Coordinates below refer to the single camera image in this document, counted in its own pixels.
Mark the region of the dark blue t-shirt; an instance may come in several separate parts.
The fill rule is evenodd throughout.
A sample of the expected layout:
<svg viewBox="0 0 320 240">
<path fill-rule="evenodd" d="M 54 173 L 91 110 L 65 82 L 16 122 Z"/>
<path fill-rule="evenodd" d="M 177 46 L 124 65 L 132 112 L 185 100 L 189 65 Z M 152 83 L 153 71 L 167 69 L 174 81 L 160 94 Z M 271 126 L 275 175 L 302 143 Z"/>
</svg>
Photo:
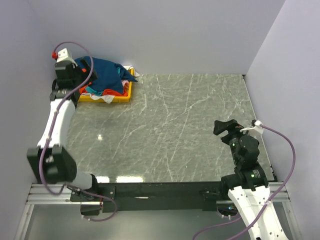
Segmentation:
<svg viewBox="0 0 320 240">
<path fill-rule="evenodd" d="M 99 58 L 93 58 L 93 63 L 98 79 L 88 81 L 86 85 L 95 91 L 102 92 L 105 89 L 112 89 L 122 94 L 126 82 L 137 82 L 135 77 L 119 63 Z"/>
</svg>

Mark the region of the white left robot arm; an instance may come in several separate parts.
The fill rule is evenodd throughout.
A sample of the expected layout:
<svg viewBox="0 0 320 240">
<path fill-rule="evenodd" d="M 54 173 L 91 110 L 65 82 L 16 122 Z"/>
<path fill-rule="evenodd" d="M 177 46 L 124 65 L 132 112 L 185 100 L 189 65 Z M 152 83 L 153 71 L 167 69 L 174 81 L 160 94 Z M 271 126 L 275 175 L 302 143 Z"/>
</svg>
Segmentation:
<svg viewBox="0 0 320 240">
<path fill-rule="evenodd" d="M 57 57 L 56 79 L 53 80 L 50 113 L 37 146 L 27 150 L 27 160 L 38 183 L 66 184 L 82 189 L 88 201 L 96 200 L 100 188 L 96 177 L 78 170 L 73 157 L 65 148 L 71 119 L 80 98 L 79 89 L 96 79 L 92 57 L 75 61 L 72 57 Z"/>
</svg>

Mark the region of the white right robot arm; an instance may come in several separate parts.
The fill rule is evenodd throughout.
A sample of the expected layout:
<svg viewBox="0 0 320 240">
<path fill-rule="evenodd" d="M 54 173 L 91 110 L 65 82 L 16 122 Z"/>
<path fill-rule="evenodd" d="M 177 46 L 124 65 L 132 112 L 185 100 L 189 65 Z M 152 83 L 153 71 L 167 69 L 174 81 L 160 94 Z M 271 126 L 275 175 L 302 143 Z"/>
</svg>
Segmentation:
<svg viewBox="0 0 320 240">
<path fill-rule="evenodd" d="M 266 174 L 258 162 L 259 141 L 256 136 L 264 131 L 259 120 L 253 120 L 251 127 L 240 125 L 235 119 L 215 120 L 213 134 L 222 136 L 228 145 L 234 163 L 234 174 L 221 178 L 219 193 L 222 198 L 235 205 L 246 228 L 234 236 L 248 233 L 252 240 L 286 240 L 288 237 L 280 223 L 272 199 L 285 186 L 271 192 Z"/>
</svg>

